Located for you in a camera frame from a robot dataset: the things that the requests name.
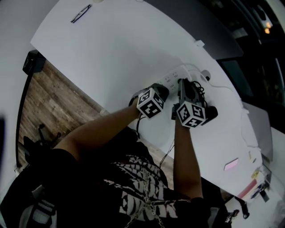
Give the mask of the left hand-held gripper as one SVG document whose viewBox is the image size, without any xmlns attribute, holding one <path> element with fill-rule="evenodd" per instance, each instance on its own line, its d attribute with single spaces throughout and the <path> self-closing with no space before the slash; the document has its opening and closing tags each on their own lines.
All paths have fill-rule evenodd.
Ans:
<svg viewBox="0 0 285 228">
<path fill-rule="evenodd" d="M 145 117 L 152 119 L 163 111 L 168 96 L 167 87 L 154 83 L 138 94 L 137 108 Z"/>
</svg>

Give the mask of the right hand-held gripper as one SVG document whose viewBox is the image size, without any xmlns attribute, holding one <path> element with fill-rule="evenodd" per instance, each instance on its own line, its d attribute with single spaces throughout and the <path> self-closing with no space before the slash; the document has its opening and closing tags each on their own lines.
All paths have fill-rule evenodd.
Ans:
<svg viewBox="0 0 285 228">
<path fill-rule="evenodd" d="M 205 108 L 195 104 L 204 101 L 204 88 L 199 82 L 179 79 L 178 97 L 183 102 L 173 105 L 172 120 L 178 118 L 181 125 L 187 128 L 196 128 L 206 122 Z"/>
</svg>

